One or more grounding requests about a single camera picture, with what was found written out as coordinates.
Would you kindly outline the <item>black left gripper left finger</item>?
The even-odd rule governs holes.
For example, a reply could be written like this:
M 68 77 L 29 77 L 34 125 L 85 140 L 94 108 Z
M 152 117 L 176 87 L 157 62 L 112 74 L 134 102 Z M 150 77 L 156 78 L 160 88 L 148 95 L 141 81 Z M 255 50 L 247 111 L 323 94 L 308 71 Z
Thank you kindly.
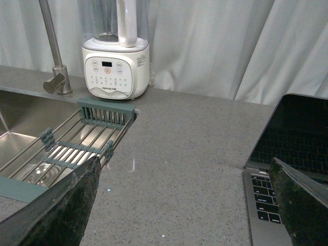
M 97 194 L 100 159 L 93 156 L 1 222 L 1 245 L 79 245 Z

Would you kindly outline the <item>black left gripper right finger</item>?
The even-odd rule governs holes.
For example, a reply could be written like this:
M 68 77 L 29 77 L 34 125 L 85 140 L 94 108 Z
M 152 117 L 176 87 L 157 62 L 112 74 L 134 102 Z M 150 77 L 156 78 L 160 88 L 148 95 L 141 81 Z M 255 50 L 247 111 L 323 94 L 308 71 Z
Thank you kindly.
M 327 245 L 327 187 L 273 158 L 269 176 L 293 245 Z

